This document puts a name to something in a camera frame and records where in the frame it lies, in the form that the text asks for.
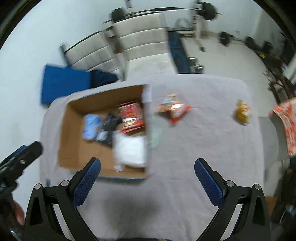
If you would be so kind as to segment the person's left hand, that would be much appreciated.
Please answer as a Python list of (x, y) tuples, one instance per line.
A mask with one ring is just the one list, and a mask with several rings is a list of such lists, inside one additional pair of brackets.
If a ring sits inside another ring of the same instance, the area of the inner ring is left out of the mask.
[(23, 209), (21, 208), (21, 206), (13, 200), (12, 202), (12, 208), (13, 208), (13, 211), (14, 211), (14, 214), (15, 214), (15, 218), (16, 220), (18, 221), (18, 223), (21, 225), (21, 226), (24, 226), (25, 224), (25, 214), (24, 214), (24, 211)]

